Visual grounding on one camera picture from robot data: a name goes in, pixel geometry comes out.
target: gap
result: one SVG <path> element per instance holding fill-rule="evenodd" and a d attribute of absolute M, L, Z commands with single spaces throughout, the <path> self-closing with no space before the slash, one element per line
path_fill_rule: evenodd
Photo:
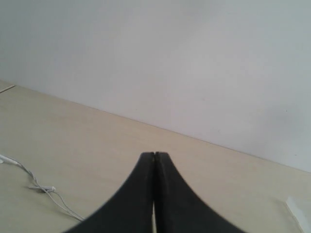
<path fill-rule="evenodd" d="M 5 91 L 7 91 L 7 90 L 12 89 L 12 88 L 15 87 L 15 86 L 16 86 L 16 85 L 11 85 L 11 86 L 8 86 L 8 87 L 4 88 L 3 90 L 0 90 L 0 94 L 3 93 L 3 92 L 5 92 Z"/>

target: black object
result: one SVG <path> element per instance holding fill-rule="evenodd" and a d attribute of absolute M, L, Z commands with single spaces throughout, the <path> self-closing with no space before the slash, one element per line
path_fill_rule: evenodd
<path fill-rule="evenodd" d="M 168 153 L 141 154 L 119 191 L 67 233 L 243 233 L 187 185 Z"/>

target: white earphone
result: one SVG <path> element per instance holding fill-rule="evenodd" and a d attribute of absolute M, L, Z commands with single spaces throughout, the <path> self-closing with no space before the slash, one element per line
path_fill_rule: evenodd
<path fill-rule="evenodd" d="M 29 189 L 36 189 L 38 190 L 40 193 L 46 193 L 51 200 L 62 210 L 66 211 L 69 215 L 71 215 L 72 217 L 74 217 L 75 219 L 79 220 L 79 221 L 83 221 L 84 218 L 82 216 L 80 216 L 79 214 L 77 214 L 76 212 L 74 212 L 73 210 L 71 210 L 65 203 L 64 199 L 62 198 L 62 196 L 56 192 L 56 188 L 54 186 L 41 186 L 38 183 L 37 178 L 34 176 L 34 174 L 28 170 L 24 165 L 22 165 L 20 162 L 16 161 L 15 159 L 6 157 L 4 155 L 0 154 L 0 164 L 3 163 L 8 163 L 8 164 L 12 164 L 12 165 L 16 165 L 18 167 L 20 167 L 21 169 L 23 169 L 25 172 L 27 172 L 27 174 L 29 176 L 31 176 L 31 178 L 33 179 L 34 183 L 36 186 L 30 186 L 28 187 Z M 62 201 L 63 205 L 66 207 L 64 208 L 63 206 L 61 206 L 60 204 L 58 204 L 54 198 L 50 195 L 50 193 L 55 193 L 56 195 L 59 196 L 60 200 Z"/>

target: beige table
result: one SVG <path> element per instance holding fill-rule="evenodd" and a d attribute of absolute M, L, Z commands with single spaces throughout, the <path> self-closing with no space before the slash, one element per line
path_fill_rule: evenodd
<path fill-rule="evenodd" d="M 298 233 L 284 201 L 311 199 L 311 174 L 76 103 L 14 87 L 0 94 L 0 153 L 22 162 L 88 216 L 121 186 L 143 151 L 167 151 L 197 194 L 250 233 Z M 57 233 L 76 220 L 26 174 L 0 165 L 0 232 Z"/>

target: white wall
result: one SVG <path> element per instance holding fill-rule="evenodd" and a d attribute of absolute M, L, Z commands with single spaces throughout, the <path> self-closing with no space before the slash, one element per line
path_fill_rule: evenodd
<path fill-rule="evenodd" d="M 311 171 L 310 9 L 2 0 L 0 79 Z"/>

